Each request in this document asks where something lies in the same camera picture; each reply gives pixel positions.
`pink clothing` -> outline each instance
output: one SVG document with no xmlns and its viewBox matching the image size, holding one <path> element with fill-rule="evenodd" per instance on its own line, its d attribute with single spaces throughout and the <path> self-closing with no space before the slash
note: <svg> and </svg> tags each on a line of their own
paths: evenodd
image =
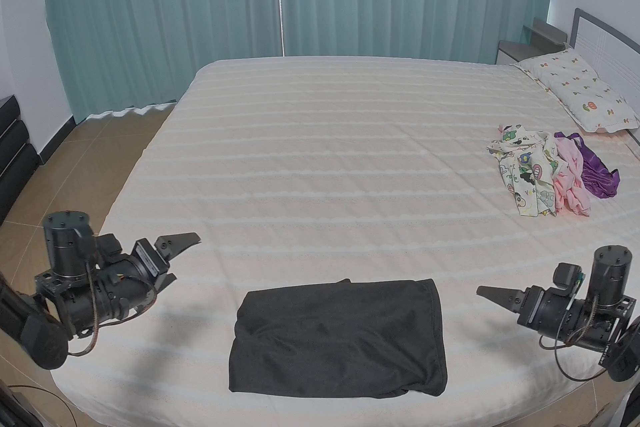
<svg viewBox="0 0 640 427">
<path fill-rule="evenodd" d="M 571 139 L 556 139 L 558 155 L 567 164 L 567 169 L 561 171 L 554 178 L 556 191 L 556 211 L 564 207 L 564 200 L 573 213 L 589 216 L 591 213 L 591 200 L 582 184 L 582 166 L 584 159 L 582 154 Z"/>
</svg>

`purple clothing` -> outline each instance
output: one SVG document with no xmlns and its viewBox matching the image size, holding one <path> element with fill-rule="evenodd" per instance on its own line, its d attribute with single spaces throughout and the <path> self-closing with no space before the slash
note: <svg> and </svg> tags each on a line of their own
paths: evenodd
<svg viewBox="0 0 640 427">
<path fill-rule="evenodd" d="M 580 134 L 571 134 L 568 137 L 562 132 L 556 132 L 557 139 L 565 137 L 572 139 L 584 159 L 584 167 L 582 168 L 582 182 L 584 187 L 594 196 L 604 199 L 612 198 L 618 192 L 618 184 L 620 183 L 620 175 L 618 170 L 614 169 L 611 173 L 602 163 L 602 160 L 591 151 Z"/>
</svg>

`floor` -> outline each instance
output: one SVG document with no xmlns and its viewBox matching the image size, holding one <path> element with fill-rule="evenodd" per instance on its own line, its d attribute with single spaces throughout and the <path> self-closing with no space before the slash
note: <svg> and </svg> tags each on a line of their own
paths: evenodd
<svg viewBox="0 0 640 427">
<path fill-rule="evenodd" d="M 44 246 L 42 217 L 57 210 L 82 210 L 99 232 L 111 205 L 122 189 L 142 151 L 169 115 L 148 111 L 123 117 L 89 119 L 78 125 L 49 162 L 39 167 L 0 226 L 0 271 L 17 290 L 32 294 L 33 276 L 49 268 Z M 60 396 L 50 372 L 32 363 L 19 346 L 0 332 L 0 378 L 5 384 L 44 387 Z M 577 427 L 621 390 L 606 375 L 587 383 L 571 395 L 525 418 L 501 427 Z M 21 390 L 38 409 L 61 426 L 72 426 L 62 404 L 48 394 Z M 78 425 L 97 426 L 72 406 Z"/>
</svg>

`clothing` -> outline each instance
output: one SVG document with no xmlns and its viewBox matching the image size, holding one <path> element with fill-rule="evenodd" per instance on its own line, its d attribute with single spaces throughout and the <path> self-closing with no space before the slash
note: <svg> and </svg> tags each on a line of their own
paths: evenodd
<svg viewBox="0 0 640 427">
<path fill-rule="evenodd" d="M 567 163 L 554 178 L 556 191 L 556 211 L 564 208 L 566 199 L 569 208 L 576 215 L 589 216 L 591 213 L 591 200 L 582 183 L 583 159 L 580 150 L 569 139 L 556 139 L 558 155 Z"/>
<path fill-rule="evenodd" d="M 522 216 L 556 214 L 553 180 L 567 164 L 549 132 L 530 132 L 522 125 L 500 127 L 500 140 L 487 149 L 500 162 L 502 182 L 513 194 Z"/>
<path fill-rule="evenodd" d="M 433 280 L 249 292 L 238 309 L 229 390 L 290 397 L 440 395 L 447 384 Z"/>
<path fill-rule="evenodd" d="M 565 137 L 572 139 L 577 148 L 582 154 L 584 159 L 584 166 L 582 168 L 582 182 L 584 187 L 597 198 L 612 198 L 618 192 L 618 185 L 620 184 L 620 174 L 617 169 L 614 169 L 611 173 L 607 167 L 602 163 L 598 156 L 591 151 L 580 134 L 571 134 L 568 137 L 562 132 L 556 133 L 556 139 Z"/>
</svg>

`striped bed sheet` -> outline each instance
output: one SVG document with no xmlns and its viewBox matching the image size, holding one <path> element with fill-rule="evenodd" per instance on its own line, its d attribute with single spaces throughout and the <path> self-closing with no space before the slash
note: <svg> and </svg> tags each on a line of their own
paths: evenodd
<svg viewBox="0 0 640 427">
<path fill-rule="evenodd" d="M 138 238 L 196 231 L 178 280 L 140 319 L 100 331 L 53 377 L 114 426 L 492 426 L 576 388 L 516 316 L 478 285 L 550 286 L 561 261 L 640 255 L 640 163 L 626 132 L 586 135 L 618 196 L 592 214 L 520 217 L 485 149 L 499 124 L 576 131 L 563 108 L 510 66 L 382 57 L 278 57 L 201 69 L 109 213 Z M 297 399 L 233 394 L 228 354 L 249 290 L 435 280 L 449 381 L 439 397 Z M 640 296 L 640 269 L 627 293 Z M 86 341 L 74 341 L 72 349 Z M 598 354 L 561 353 L 574 375 Z"/>
</svg>

